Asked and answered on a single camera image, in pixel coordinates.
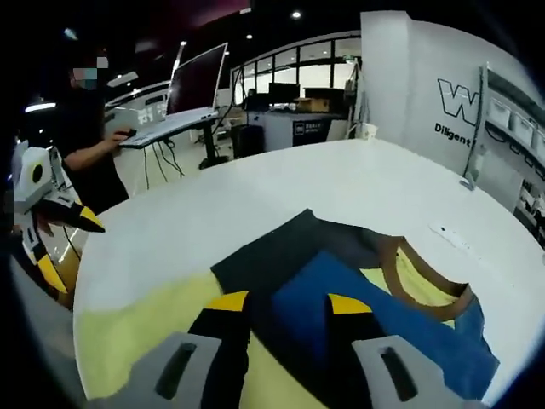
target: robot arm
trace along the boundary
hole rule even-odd
[[[103,233],[104,227],[90,208],[61,190],[65,183],[60,156],[54,147],[28,147],[28,141],[18,144],[12,170],[14,223],[21,228],[26,254],[50,285],[67,293],[37,232],[37,214],[46,220],[62,222],[88,232]]]

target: box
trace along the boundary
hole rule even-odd
[[[545,130],[536,130],[536,152],[537,156],[545,161]]]
[[[513,112],[511,116],[511,130],[523,143],[529,147],[531,146],[531,140],[534,137],[536,127],[522,118],[517,112]]]
[[[297,111],[299,112],[329,112],[330,100],[322,98],[297,98]]]
[[[509,128],[509,117],[511,110],[503,105],[500,101],[490,98],[488,109],[488,117],[494,124],[500,125],[503,128]]]

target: dark ceiling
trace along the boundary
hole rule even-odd
[[[335,0],[323,5],[308,0],[255,0],[251,1],[252,11],[248,14],[235,12],[201,26],[203,22],[241,9],[249,2],[140,0],[136,6],[130,0],[100,0],[82,2],[85,5],[80,7],[75,7],[73,1],[64,7],[59,3],[59,13],[54,14],[51,23],[55,25],[56,34],[51,38],[55,43],[55,35],[70,27],[82,43],[106,46],[110,69],[104,72],[105,76],[111,79],[119,73],[135,70],[140,79],[134,86],[140,88],[169,78],[181,40],[187,41],[183,60],[219,43],[229,42],[226,67],[232,68],[288,43],[321,34],[358,30],[361,11],[395,9],[406,10],[414,20],[452,26],[482,37],[520,58],[534,74],[543,72],[537,65],[539,58],[529,45],[532,44],[529,39],[537,37],[542,24],[538,25],[539,19],[532,16],[532,12],[527,13],[528,9],[520,2],[517,2],[520,7],[514,8],[510,4],[507,9],[487,0],[455,3]],[[302,13],[299,20],[290,18],[294,10]],[[247,34],[252,34],[253,38],[247,40]],[[42,83],[48,85],[45,88],[52,89],[56,86],[52,78],[60,77],[58,61],[62,60],[63,47],[57,45],[47,49],[49,51],[43,56],[46,62]],[[228,76],[222,81],[223,86],[227,86]],[[124,92],[121,87],[109,96]]]

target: person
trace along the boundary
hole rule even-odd
[[[70,89],[57,103],[59,126],[53,145],[82,203],[98,215],[129,198],[112,153],[127,139],[123,132],[130,128],[105,135],[105,104],[98,73],[106,57],[90,54],[90,60],[82,58],[71,64]]]

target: computer monitor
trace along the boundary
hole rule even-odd
[[[299,84],[270,83],[269,102],[282,104],[293,102],[299,98]]]
[[[227,43],[198,55],[176,68],[169,87],[167,115],[214,107]]]

